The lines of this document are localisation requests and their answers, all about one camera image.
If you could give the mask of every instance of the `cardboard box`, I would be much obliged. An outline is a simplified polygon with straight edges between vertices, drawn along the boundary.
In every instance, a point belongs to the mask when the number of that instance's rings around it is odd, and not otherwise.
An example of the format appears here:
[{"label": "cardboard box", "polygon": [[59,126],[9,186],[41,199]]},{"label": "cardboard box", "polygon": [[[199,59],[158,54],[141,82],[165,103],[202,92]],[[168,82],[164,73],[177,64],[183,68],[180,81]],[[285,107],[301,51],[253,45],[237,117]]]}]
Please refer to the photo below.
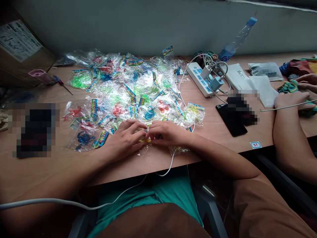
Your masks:
[{"label": "cardboard box", "polygon": [[56,58],[9,4],[0,10],[0,86],[31,88],[40,81],[28,75],[48,71]]}]

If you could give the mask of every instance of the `screwdriver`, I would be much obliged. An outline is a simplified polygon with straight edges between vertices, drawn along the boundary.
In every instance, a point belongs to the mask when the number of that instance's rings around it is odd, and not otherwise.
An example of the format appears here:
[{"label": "screwdriver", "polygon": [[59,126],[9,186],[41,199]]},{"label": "screwdriver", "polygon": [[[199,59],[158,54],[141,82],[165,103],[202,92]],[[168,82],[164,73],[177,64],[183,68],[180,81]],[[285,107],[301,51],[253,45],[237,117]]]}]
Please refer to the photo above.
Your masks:
[{"label": "screwdriver", "polygon": [[61,81],[59,77],[57,77],[56,75],[53,75],[53,78],[56,80],[56,82],[59,83],[60,86],[63,86],[71,95],[73,95],[72,92],[69,91],[67,87],[65,87],[64,83]]}]

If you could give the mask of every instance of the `white package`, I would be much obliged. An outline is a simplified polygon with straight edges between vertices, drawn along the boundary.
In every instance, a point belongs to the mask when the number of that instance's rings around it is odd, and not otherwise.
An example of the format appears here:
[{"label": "white package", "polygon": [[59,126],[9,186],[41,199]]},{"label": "white package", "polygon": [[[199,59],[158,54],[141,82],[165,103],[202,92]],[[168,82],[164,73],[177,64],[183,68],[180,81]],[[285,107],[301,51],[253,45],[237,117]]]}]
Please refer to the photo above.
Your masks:
[{"label": "white package", "polygon": [[265,108],[274,106],[278,92],[271,87],[267,76],[250,76],[248,82],[250,87],[260,95],[261,102]]},{"label": "white package", "polygon": [[[221,69],[223,72],[226,71],[226,66],[222,65]],[[226,80],[231,84],[233,89],[236,90],[252,90],[249,86],[247,79],[249,77],[244,73],[240,64],[228,65],[228,72],[225,75]]]},{"label": "white package", "polygon": [[250,73],[252,76],[268,76],[270,81],[283,80],[282,73],[278,65],[274,62],[270,63],[249,63]]}]

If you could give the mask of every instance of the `person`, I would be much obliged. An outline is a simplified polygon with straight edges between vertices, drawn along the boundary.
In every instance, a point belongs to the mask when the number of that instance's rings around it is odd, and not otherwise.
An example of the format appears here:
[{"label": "person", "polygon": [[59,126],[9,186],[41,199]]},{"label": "person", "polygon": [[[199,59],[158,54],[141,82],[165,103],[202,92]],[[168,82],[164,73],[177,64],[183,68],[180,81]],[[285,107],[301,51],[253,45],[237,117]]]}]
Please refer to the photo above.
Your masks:
[{"label": "person", "polygon": [[[297,79],[298,88],[317,93],[317,75],[307,74]],[[308,92],[280,93],[275,107],[285,107],[305,102]],[[312,152],[299,122],[298,110],[312,109],[316,105],[303,104],[277,110],[273,140],[278,166],[287,173],[317,186],[317,159]]]},{"label": "person", "polygon": [[[147,129],[147,126],[137,120],[123,121],[115,134],[101,148],[94,150],[90,158],[48,178],[17,201],[70,199],[97,172],[139,150],[145,144],[139,140],[150,137],[151,144],[194,150],[235,180],[234,208],[239,237],[316,237],[264,174],[238,153],[171,121],[153,121],[148,132],[139,128]],[[179,169],[179,175],[175,175],[175,169],[179,168],[172,169],[161,182],[156,180],[154,184],[144,176],[139,177],[139,183],[144,180],[142,184],[98,211],[96,226],[89,237],[210,237],[198,216],[188,174],[182,175]],[[112,202],[107,199],[117,197],[118,192],[115,188],[108,189],[104,192],[107,198],[102,197],[99,201]],[[23,235],[58,206],[49,203],[28,205],[2,210],[1,216],[11,232]]]}]

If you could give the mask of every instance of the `pink object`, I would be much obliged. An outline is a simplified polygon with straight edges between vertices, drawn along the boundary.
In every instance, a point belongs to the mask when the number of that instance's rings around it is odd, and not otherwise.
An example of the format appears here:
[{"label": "pink object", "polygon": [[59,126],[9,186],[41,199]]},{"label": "pink object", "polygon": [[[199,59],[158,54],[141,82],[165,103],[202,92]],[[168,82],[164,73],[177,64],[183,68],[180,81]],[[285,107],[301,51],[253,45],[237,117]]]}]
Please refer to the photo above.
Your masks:
[{"label": "pink object", "polygon": [[56,84],[56,81],[50,75],[48,75],[44,70],[34,69],[31,72],[29,72],[29,75],[40,80],[45,85]]}]

